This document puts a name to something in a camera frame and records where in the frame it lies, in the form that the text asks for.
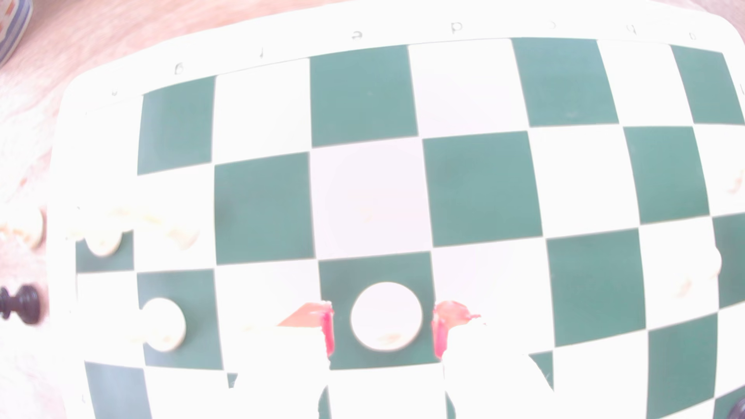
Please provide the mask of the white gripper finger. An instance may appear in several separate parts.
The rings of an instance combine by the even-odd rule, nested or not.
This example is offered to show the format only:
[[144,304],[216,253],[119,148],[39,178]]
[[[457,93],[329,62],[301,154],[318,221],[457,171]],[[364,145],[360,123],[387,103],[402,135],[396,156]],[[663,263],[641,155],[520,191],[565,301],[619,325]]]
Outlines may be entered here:
[[556,398],[535,361],[504,343],[454,300],[433,308],[433,351],[456,418],[556,418]]
[[228,418],[319,418],[334,352],[334,310],[308,302],[275,325],[254,326],[241,342]]

